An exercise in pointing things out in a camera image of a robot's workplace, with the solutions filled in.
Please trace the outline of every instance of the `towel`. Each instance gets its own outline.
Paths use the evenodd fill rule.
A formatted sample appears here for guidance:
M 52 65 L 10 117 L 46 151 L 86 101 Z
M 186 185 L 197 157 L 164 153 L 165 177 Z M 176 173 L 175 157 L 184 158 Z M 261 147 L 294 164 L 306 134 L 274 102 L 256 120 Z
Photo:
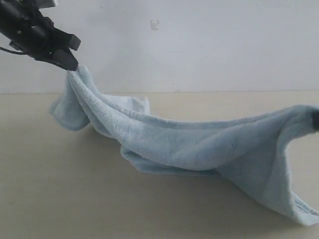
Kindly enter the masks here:
M 285 153 L 293 139 L 319 129 L 316 107 L 293 106 L 232 121 L 161 119 L 151 115 L 146 98 L 101 94 L 88 68 L 79 66 L 67 72 L 65 91 L 50 113 L 68 130 L 92 124 L 98 133 L 117 140 L 122 156 L 139 172 L 220 175 L 298 224 L 319 222 L 319 213 L 292 192 Z

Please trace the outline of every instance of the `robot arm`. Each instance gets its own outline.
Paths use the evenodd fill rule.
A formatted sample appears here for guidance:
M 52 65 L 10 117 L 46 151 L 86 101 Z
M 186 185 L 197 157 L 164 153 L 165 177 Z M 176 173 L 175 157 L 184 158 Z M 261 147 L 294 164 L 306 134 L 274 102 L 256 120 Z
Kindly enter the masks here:
M 0 50 L 75 71 L 78 61 L 71 49 L 78 50 L 80 39 L 55 28 L 51 19 L 39 11 L 54 6 L 57 0 L 0 0 L 0 33 L 17 51 Z

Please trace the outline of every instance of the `microfiber cloth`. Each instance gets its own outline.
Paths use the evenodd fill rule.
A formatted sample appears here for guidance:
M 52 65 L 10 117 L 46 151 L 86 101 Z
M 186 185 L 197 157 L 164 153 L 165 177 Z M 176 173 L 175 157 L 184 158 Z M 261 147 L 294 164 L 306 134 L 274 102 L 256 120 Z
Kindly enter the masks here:
M 65 91 L 50 113 L 68 130 L 92 124 L 98 133 L 117 140 L 122 156 L 140 172 L 220 175 L 298 224 L 319 222 L 318 212 L 291 190 L 285 153 L 293 139 L 318 130 L 316 107 L 294 106 L 232 121 L 161 119 L 151 115 L 146 98 L 101 94 L 88 68 L 79 66 L 67 72 Z

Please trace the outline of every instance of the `beige table surface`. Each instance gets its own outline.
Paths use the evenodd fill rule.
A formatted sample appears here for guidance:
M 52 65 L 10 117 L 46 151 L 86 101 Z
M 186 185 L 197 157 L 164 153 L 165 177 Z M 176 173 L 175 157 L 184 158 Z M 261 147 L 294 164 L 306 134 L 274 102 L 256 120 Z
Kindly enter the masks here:
M 57 95 L 0 96 L 0 239 L 317 239 L 221 179 L 137 172 L 119 145 L 91 127 L 61 128 L 47 113 Z M 230 120 L 319 92 L 151 94 L 154 114 Z M 291 144 L 293 188 L 319 209 L 319 135 Z

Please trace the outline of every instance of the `white wall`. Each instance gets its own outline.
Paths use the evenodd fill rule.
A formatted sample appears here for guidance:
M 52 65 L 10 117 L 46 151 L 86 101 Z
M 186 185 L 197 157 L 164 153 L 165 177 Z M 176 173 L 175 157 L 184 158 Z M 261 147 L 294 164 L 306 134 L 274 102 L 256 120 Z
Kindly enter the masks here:
M 81 38 L 103 92 L 319 90 L 318 0 L 62 0 L 44 13 Z M 2 93 L 63 90 L 63 70 L 0 60 Z

